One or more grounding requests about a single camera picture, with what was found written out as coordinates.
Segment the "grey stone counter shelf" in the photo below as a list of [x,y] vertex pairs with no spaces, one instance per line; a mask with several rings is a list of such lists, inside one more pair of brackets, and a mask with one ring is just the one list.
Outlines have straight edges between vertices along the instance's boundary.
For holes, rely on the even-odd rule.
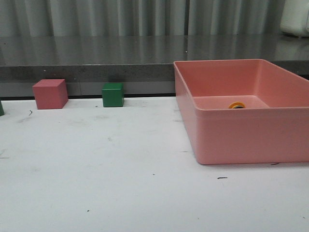
[[2,37],[0,97],[31,99],[42,79],[65,79],[71,98],[98,97],[106,82],[126,96],[174,96],[175,61],[253,58],[309,76],[308,39],[282,34]]

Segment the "green cube block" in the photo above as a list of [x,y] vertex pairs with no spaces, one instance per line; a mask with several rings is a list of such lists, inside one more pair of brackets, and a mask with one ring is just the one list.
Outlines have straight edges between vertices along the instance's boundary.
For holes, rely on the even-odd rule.
[[102,88],[104,107],[123,107],[124,85],[122,83],[105,83]]

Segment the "white appliance in background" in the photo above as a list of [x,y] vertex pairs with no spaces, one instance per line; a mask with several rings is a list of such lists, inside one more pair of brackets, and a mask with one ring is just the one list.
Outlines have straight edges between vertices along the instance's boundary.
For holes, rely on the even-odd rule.
[[296,37],[309,36],[309,1],[286,0],[283,7],[280,30]]

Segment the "pink plastic bin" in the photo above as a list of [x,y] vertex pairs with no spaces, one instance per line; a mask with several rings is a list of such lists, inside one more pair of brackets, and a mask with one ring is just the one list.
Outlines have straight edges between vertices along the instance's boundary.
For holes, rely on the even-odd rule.
[[199,163],[309,160],[308,80],[263,59],[176,61],[174,74]]

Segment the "pink cube block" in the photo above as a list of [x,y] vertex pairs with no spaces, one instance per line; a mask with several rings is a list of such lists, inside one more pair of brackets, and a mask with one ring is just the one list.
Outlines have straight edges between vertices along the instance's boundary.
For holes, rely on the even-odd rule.
[[65,79],[42,79],[32,90],[38,110],[62,109],[68,102]]

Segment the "yellow push button switch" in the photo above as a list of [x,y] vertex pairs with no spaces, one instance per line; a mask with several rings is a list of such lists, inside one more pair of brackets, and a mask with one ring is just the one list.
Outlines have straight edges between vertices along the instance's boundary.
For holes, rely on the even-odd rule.
[[246,108],[245,104],[239,101],[233,102],[229,105],[229,109],[243,109]]

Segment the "dark green block at left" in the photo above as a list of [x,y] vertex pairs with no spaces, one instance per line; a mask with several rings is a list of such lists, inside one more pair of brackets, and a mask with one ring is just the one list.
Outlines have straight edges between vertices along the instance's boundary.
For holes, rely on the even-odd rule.
[[0,116],[3,116],[3,115],[4,115],[4,109],[2,106],[2,102],[0,101]]

